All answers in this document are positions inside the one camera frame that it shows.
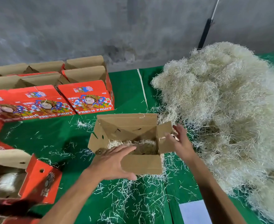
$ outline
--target forearm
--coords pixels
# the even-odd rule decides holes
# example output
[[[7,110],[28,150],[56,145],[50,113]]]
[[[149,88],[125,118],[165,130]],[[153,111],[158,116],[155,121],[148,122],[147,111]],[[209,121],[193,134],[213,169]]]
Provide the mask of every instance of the forearm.
[[[76,183],[41,219],[39,224],[73,224],[99,182],[98,177],[89,169],[84,170]]]
[[[185,161],[199,186],[213,223],[246,223],[204,162],[194,153]]]

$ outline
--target white tape line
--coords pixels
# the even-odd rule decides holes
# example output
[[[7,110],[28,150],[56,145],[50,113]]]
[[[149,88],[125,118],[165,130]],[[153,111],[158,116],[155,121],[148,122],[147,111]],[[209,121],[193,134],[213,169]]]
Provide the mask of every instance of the white tape line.
[[[144,96],[144,100],[146,102],[146,107],[148,108],[147,100],[146,100],[146,96],[145,96],[145,91],[144,91],[144,87],[143,87],[143,81],[142,81],[139,69],[137,69],[137,71],[138,71],[138,75],[139,75],[139,78],[140,78],[140,82],[141,82],[141,86],[142,86],[142,90],[143,90],[143,96]]]

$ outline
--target right hand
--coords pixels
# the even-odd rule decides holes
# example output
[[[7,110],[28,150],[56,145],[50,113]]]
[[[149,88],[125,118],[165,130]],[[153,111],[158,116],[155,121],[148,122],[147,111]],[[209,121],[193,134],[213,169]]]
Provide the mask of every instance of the right hand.
[[[176,130],[177,134],[175,134],[175,136],[179,139],[179,141],[177,141],[169,133],[166,134],[166,138],[173,142],[176,154],[184,162],[193,159],[196,153],[193,150],[192,143],[189,141],[189,138],[187,136],[187,130],[180,124],[173,125],[172,127]]]

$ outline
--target hand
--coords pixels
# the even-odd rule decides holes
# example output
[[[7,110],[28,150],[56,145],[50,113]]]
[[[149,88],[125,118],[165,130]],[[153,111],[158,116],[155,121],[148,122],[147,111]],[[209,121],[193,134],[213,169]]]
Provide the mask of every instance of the hand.
[[[120,161],[125,155],[134,151],[136,146],[120,145],[108,149],[103,154],[91,163],[86,169],[94,173],[100,181],[127,178],[128,180],[137,180],[137,177],[132,172],[126,172],[121,168]]]
[[[177,141],[169,133],[166,134],[166,138],[173,142],[174,150],[179,158],[181,158],[184,162],[187,162],[191,160],[194,155],[196,155],[193,150],[192,143],[189,141],[189,138],[187,136],[187,131],[180,124],[173,125],[172,127],[176,130],[177,134],[175,134],[175,136],[179,139],[179,141]]]

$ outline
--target green table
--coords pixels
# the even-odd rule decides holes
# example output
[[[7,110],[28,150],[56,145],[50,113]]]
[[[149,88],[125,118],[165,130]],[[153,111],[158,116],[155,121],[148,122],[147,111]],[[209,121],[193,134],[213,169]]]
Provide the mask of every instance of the green table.
[[[274,62],[274,55],[267,54],[263,58]],[[162,67],[140,69],[148,108],[137,70],[110,73],[116,109],[100,114],[151,112],[159,101],[158,91],[150,86],[150,81],[161,71]],[[87,145],[95,120],[96,114],[86,114],[6,123],[0,132],[0,140],[61,168],[63,175],[57,201],[91,163],[93,154]],[[78,121],[88,123],[87,127],[79,128]],[[166,154],[165,163],[168,167],[165,182],[149,176],[140,177],[133,184],[127,180],[101,182],[76,223],[183,224],[179,203],[201,200],[202,197],[193,175],[175,154]],[[248,223],[262,223],[244,202],[232,201]],[[39,205],[31,211],[44,215],[51,207]]]

